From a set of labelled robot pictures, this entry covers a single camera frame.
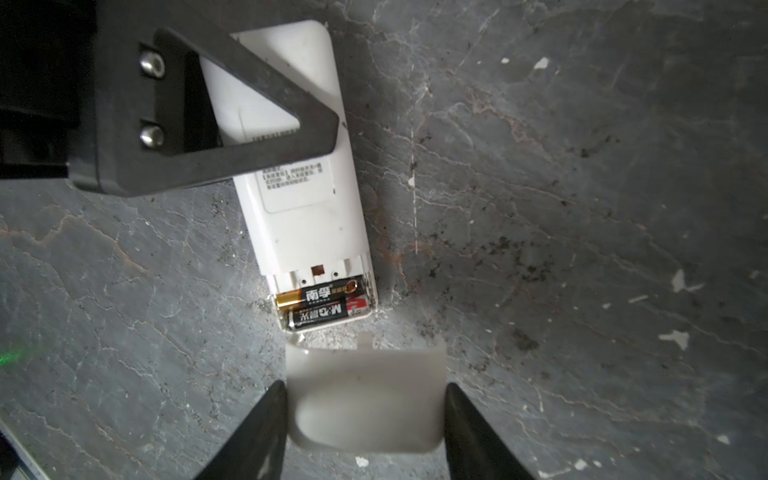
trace aa battery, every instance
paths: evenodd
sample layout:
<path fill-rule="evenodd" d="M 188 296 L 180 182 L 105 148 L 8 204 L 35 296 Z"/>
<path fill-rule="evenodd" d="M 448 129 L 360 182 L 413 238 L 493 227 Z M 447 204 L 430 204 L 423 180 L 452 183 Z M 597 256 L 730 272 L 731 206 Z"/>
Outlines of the aa battery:
<path fill-rule="evenodd" d="M 359 315 L 369 308 L 370 304 L 366 295 L 351 298 L 344 296 L 320 305 L 288 310 L 285 312 L 286 325 L 289 330 L 296 331 L 348 316 Z"/>
<path fill-rule="evenodd" d="M 307 286 L 290 292 L 278 293 L 275 297 L 275 304 L 277 308 L 285 310 L 289 307 L 297 308 L 324 304 L 361 292 L 362 275 L 321 283 L 320 285 Z"/>

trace white label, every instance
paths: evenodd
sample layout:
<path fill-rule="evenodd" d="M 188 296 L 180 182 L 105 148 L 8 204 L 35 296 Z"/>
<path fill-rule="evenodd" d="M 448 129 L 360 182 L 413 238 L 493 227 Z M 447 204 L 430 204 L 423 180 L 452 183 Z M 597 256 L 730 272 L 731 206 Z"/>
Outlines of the white label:
<path fill-rule="evenodd" d="M 256 172 L 264 210 L 275 214 L 330 200 L 333 176 L 328 158 L 313 158 Z"/>

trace metal bolt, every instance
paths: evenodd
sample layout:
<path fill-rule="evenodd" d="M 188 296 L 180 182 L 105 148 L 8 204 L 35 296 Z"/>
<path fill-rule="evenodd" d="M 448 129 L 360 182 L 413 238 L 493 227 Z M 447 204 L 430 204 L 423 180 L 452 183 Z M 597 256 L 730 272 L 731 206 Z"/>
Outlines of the metal bolt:
<path fill-rule="evenodd" d="M 165 132 L 157 125 L 147 125 L 141 129 L 141 143 L 147 148 L 158 148 L 165 141 Z"/>
<path fill-rule="evenodd" d="M 154 51 L 145 51 L 139 57 L 141 70 L 152 78 L 160 79 L 165 76 L 165 60 L 159 53 Z"/>

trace stone floor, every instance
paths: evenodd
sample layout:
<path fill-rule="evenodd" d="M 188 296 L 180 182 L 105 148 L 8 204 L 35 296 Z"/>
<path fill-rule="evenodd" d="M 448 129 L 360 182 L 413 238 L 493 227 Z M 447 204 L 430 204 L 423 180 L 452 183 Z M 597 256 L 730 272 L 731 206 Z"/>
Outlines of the stone floor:
<path fill-rule="evenodd" d="M 194 7 L 333 37 L 382 309 L 310 343 L 444 338 L 541 478 L 765 478 L 762 2 Z M 52 478 L 192 478 L 284 377 L 231 181 L 6 182 L 0 230 L 0 418 Z M 283 478 L 448 471 L 289 445 Z"/>

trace dirt spot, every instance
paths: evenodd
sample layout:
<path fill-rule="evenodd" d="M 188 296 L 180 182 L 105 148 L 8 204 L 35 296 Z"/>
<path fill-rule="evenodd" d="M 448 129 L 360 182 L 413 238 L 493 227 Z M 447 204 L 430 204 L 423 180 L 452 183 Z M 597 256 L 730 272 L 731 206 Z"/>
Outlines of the dirt spot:
<path fill-rule="evenodd" d="M 523 249 L 518 248 L 517 251 L 515 252 L 515 266 L 523 266 L 522 258 L 523 258 Z"/>
<path fill-rule="evenodd" d="M 488 366 L 491 365 L 491 361 L 488 360 L 488 357 L 485 357 L 482 362 L 480 362 L 479 365 L 476 365 L 474 363 L 469 364 L 470 370 L 475 370 L 477 373 L 483 373 L 485 370 L 488 369 Z"/>
<path fill-rule="evenodd" d="M 490 254 L 497 255 L 503 253 L 505 250 L 509 250 L 510 242 L 507 237 L 502 235 L 498 238 L 498 242 L 488 242 L 488 245 L 493 249 Z"/>
<path fill-rule="evenodd" d="M 520 280 L 523 280 L 525 282 L 533 283 L 533 282 L 543 282 L 547 279 L 547 275 L 550 275 L 552 273 L 552 263 L 550 260 L 545 260 L 539 267 L 536 267 L 534 265 L 529 265 L 526 270 L 528 271 L 528 274 L 523 274 L 520 276 Z"/>
<path fill-rule="evenodd" d="M 528 334 L 520 329 L 515 329 L 515 331 L 512 333 L 512 336 L 515 338 L 515 345 L 517 345 L 521 352 L 530 352 L 531 350 L 536 350 L 539 347 L 536 340 L 532 339 L 530 336 L 528 336 Z"/>
<path fill-rule="evenodd" d="M 221 253 L 219 254 L 219 258 L 217 258 L 216 261 L 219 263 L 231 262 L 234 258 L 234 254 L 235 249 L 232 247 L 232 243 L 227 242 L 221 247 Z"/>

